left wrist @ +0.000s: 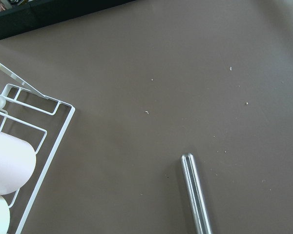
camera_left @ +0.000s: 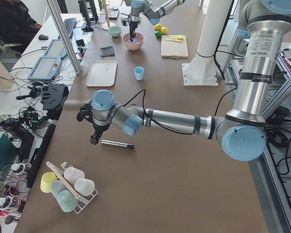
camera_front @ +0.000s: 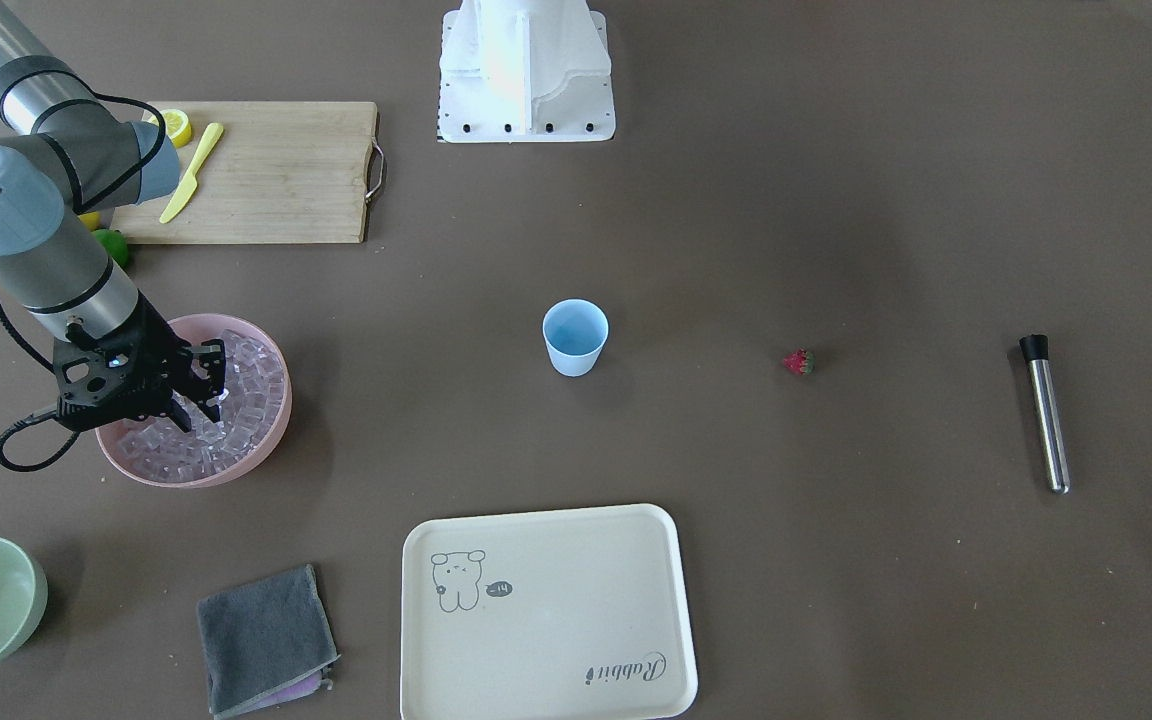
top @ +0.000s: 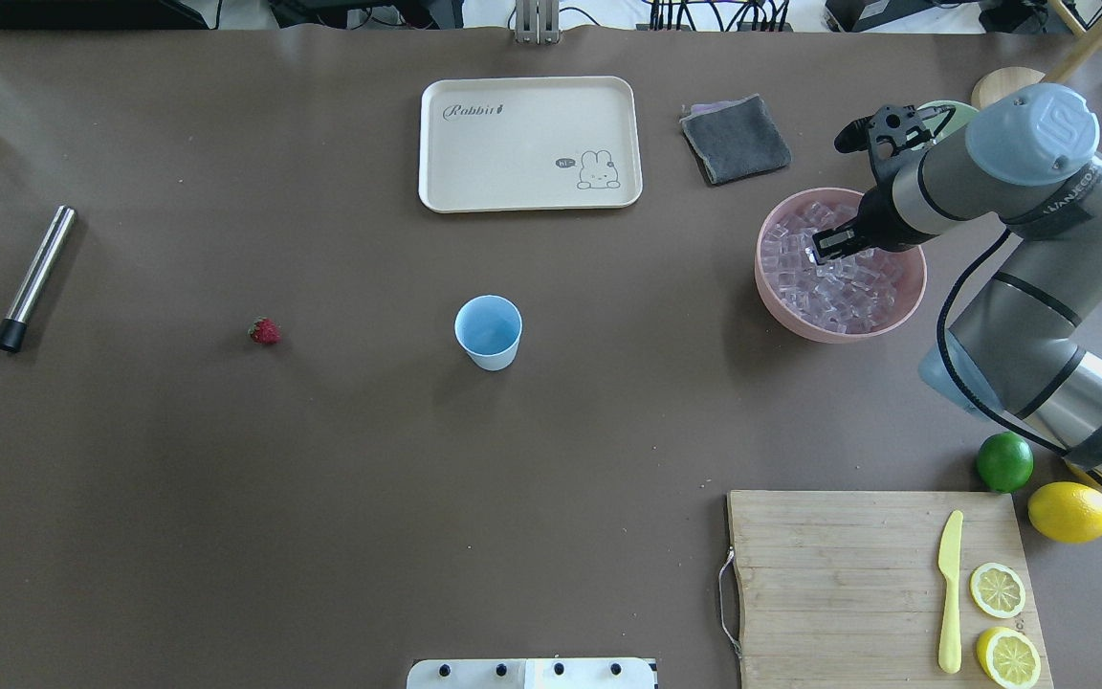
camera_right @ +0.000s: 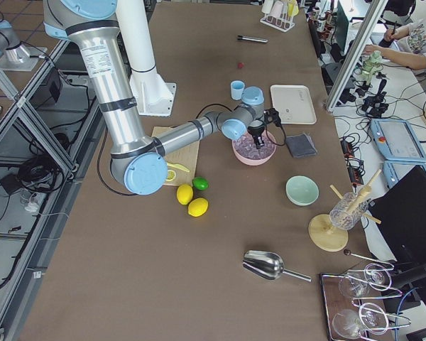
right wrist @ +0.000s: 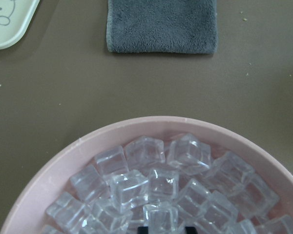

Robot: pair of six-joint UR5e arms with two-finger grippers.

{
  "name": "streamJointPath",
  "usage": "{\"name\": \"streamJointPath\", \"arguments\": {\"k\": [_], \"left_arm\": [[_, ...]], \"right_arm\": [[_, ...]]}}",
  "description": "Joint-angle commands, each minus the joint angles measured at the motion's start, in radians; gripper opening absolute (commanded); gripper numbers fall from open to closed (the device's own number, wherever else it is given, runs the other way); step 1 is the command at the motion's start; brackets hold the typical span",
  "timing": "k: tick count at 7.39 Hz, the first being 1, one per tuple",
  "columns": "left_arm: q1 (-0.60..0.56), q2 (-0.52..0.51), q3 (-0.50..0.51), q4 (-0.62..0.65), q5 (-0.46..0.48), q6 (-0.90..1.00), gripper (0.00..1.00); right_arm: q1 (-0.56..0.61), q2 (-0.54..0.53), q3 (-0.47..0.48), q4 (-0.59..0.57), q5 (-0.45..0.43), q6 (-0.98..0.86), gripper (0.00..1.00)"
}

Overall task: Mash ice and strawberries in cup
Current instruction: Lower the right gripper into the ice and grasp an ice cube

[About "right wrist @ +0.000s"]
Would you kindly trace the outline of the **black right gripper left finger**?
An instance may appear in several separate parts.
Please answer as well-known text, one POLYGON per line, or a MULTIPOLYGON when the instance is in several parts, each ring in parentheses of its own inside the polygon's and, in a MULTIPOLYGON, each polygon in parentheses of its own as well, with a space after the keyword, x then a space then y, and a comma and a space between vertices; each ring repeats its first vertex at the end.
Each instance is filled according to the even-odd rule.
POLYGON ((148 234, 148 226, 138 227, 137 234, 148 234))

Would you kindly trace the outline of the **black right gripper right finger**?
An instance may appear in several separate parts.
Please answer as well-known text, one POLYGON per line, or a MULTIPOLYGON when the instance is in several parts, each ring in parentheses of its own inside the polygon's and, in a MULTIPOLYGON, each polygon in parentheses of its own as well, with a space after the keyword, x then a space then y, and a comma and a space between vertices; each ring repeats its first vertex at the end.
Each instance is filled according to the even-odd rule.
POLYGON ((192 226, 186 226, 185 234, 196 234, 196 228, 192 226))

